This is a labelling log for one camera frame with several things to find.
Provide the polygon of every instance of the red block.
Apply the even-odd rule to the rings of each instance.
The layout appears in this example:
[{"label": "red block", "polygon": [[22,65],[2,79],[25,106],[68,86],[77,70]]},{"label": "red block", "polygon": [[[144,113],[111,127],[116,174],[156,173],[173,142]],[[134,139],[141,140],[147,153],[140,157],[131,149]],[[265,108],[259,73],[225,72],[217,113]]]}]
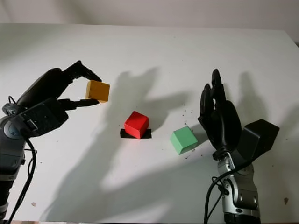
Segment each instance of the red block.
[{"label": "red block", "polygon": [[125,122],[126,133],[140,139],[149,127],[149,118],[143,114],[133,111]]}]

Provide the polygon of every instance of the black base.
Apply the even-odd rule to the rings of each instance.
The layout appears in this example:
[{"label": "black base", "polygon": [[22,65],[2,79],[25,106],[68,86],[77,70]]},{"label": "black base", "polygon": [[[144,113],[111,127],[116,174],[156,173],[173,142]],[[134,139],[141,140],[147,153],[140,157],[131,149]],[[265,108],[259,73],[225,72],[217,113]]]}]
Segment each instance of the black base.
[{"label": "black base", "polygon": [[224,213],[224,221],[226,224],[261,224],[261,219],[259,217],[232,213]]},{"label": "black base", "polygon": [[[136,139],[134,136],[126,133],[125,129],[121,129],[121,139]],[[146,129],[142,139],[151,139],[151,129]]]}]

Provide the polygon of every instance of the black cable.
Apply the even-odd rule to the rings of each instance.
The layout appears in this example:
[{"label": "black cable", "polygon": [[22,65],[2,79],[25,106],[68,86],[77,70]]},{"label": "black cable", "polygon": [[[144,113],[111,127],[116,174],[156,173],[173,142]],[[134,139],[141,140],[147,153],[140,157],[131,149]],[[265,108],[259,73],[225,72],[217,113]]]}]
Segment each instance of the black cable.
[{"label": "black cable", "polygon": [[222,195],[223,195],[223,194],[222,194],[222,193],[220,193],[220,195],[219,195],[219,197],[218,197],[217,201],[215,202],[215,204],[214,204],[214,206],[212,207],[211,211],[210,211],[210,212],[209,212],[209,214],[207,215],[207,220],[209,220],[209,218],[210,218],[210,216],[211,216],[212,212],[213,212],[213,211],[214,211],[214,209],[216,208],[216,206],[217,206],[218,202],[220,201],[220,199],[221,199]]},{"label": "black cable", "polygon": [[24,138],[24,139],[25,139],[25,141],[27,142],[27,144],[29,145],[29,147],[31,149],[31,153],[32,153],[32,167],[31,167],[30,172],[28,173],[27,181],[24,184],[23,190],[20,193],[20,196],[19,196],[19,198],[18,198],[18,200],[17,200],[17,202],[16,202],[16,204],[14,206],[14,210],[11,213],[9,220],[7,221],[7,224],[10,224],[12,222],[15,213],[17,212],[17,210],[19,209],[20,205],[22,204],[22,202],[24,200],[24,197],[26,195],[26,192],[27,192],[27,190],[28,190],[28,188],[30,186],[30,183],[32,181],[34,170],[36,168],[36,151],[34,149],[34,146],[32,145],[31,141],[28,138]]},{"label": "black cable", "polygon": [[221,174],[219,177],[217,177],[213,182],[212,184],[210,185],[209,189],[207,190],[207,193],[206,193],[206,202],[205,202],[205,214],[204,214],[204,224],[207,224],[208,222],[208,209],[209,209],[209,200],[210,200],[210,195],[211,195],[211,192],[213,190],[213,188],[215,187],[215,185],[221,181],[224,177],[226,177],[227,175],[230,175],[230,174],[233,174],[235,172],[238,172],[239,170],[241,169],[244,169],[245,167],[249,166],[251,164],[251,162],[246,162],[244,163],[243,165],[231,170],[231,171],[228,171],[224,174]]},{"label": "black cable", "polygon": [[30,175],[30,166],[31,166],[32,161],[33,161],[33,158],[30,159],[30,161],[28,163],[28,166],[27,166],[27,173],[28,173],[28,175]]}]

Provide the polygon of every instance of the white wall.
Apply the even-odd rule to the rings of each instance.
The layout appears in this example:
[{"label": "white wall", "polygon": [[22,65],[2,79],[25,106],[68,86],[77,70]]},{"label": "white wall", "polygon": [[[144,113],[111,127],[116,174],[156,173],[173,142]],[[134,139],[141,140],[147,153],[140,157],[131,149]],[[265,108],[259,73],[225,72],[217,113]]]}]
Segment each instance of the white wall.
[{"label": "white wall", "polygon": [[0,22],[280,29],[299,42],[299,0],[0,0]]}]

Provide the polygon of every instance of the dark speck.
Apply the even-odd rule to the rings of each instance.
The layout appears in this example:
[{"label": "dark speck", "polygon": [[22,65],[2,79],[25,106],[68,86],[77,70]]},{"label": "dark speck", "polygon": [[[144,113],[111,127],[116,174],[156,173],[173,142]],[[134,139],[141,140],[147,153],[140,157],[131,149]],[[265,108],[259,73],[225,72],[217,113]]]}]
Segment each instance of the dark speck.
[{"label": "dark speck", "polygon": [[289,199],[287,197],[284,198],[285,205],[288,204]]}]

